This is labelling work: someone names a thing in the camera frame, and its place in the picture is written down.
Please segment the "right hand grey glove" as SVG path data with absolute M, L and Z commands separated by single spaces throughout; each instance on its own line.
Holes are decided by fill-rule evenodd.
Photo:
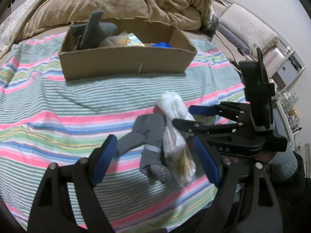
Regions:
M 272 182 L 288 180 L 298 168 L 297 158 L 291 148 L 285 152 L 264 152 L 260 160 L 268 165 L 268 175 Z

